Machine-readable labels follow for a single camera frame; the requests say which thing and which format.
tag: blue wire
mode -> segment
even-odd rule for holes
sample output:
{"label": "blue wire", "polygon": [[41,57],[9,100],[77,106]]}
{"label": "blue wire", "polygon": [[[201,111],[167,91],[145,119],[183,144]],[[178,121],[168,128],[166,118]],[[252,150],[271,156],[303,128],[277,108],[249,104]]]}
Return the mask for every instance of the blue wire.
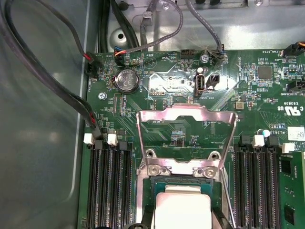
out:
{"label": "blue wire", "polygon": [[119,50],[119,51],[123,51],[123,49],[121,49],[121,48],[118,47],[118,46],[115,46],[114,49],[115,49],[115,50]]}

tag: black cable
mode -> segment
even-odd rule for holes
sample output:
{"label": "black cable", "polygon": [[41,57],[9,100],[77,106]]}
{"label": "black cable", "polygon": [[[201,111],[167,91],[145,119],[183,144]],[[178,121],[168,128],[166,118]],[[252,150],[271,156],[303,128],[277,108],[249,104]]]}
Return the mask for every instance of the black cable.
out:
{"label": "black cable", "polygon": [[137,35],[135,34],[133,27],[131,26],[129,21],[126,19],[124,14],[121,12],[116,1],[115,0],[110,0],[110,1],[111,1],[113,13],[114,13],[116,19],[118,20],[118,23],[120,24],[120,27],[121,27],[123,33],[125,34],[128,45],[131,48],[139,47],[140,44],[139,44]]}
{"label": "black cable", "polygon": [[96,138],[101,137],[100,129],[91,106],[85,100],[80,98],[78,95],[69,92],[67,88],[56,81],[42,66],[42,64],[38,61],[24,40],[18,34],[10,14],[13,2],[14,0],[7,0],[5,4],[5,15],[6,18],[8,18],[8,21],[6,21],[6,18],[2,13],[0,3],[0,32],[3,35],[4,40],[27,69],[52,92],[73,107],[78,113],[80,113],[85,119],[86,123],[92,128],[93,134]]}
{"label": "black cable", "polygon": [[99,32],[97,34],[97,52],[101,53],[102,52],[102,47],[101,47],[101,22],[102,22],[102,14],[103,14],[103,10],[104,10],[104,5],[101,4],[101,16],[100,16],[100,20],[99,20]]}
{"label": "black cable", "polygon": [[107,32],[108,32],[108,20],[109,20],[110,2],[109,0],[103,0],[102,7],[102,20],[100,26],[100,47],[101,52],[108,52]]}
{"label": "black cable", "polygon": [[[147,12],[153,12],[156,8],[158,0],[151,0],[151,3],[149,3],[147,7]],[[147,44],[147,38],[146,38],[146,24],[150,21],[148,18],[143,18],[141,25],[140,25],[140,40],[141,40],[141,46]]]}
{"label": "black cable", "polygon": [[84,49],[82,48],[81,45],[81,41],[80,38],[77,34],[76,29],[74,28],[74,26],[72,25],[71,22],[69,22],[69,20],[63,16],[61,13],[59,13],[55,8],[53,8],[51,5],[41,1],[41,0],[36,0],[37,2],[39,2],[41,5],[43,5],[45,8],[47,8],[55,17],[57,17],[59,20],[61,20],[66,26],[68,26],[68,28],[70,29],[73,38],[75,40],[76,46],[79,50],[79,52],[81,53],[81,55],[83,57],[85,57],[87,60],[90,60],[90,57],[88,57],[88,55],[85,53]]}

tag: orange wire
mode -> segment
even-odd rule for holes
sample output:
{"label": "orange wire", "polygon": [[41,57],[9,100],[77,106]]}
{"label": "orange wire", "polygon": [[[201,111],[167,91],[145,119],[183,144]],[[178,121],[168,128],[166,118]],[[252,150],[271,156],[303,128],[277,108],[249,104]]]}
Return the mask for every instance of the orange wire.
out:
{"label": "orange wire", "polygon": [[119,51],[114,56],[117,56],[117,55],[120,55],[120,54],[124,54],[124,53],[126,53],[126,50]]}

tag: motherboard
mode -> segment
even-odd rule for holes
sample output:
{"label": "motherboard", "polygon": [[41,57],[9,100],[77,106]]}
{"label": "motherboard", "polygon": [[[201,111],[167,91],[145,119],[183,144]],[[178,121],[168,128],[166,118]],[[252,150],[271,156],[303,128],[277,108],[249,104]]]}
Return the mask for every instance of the motherboard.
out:
{"label": "motherboard", "polygon": [[[200,187],[236,228],[303,228],[304,54],[96,56],[103,67],[86,70],[87,101],[103,140],[84,146],[78,228],[151,222],[158,194],[170,185]],[[164,167],[151,163],[158,158],[166,158]],[[178,165],[202,159],[209,169],[181,175]],[[223,175],[215,163],[223,163]]]}

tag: motherboard label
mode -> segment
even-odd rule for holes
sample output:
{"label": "motherboard label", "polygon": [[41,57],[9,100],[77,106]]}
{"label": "motherboard label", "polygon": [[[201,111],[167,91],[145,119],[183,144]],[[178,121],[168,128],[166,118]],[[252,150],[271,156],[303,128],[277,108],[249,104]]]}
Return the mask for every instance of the motherboard label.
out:
{"label": "motherboard label", "polygon": [[289,141],[305,141],[305,129],[301,126],[288,127],[288,140]]}

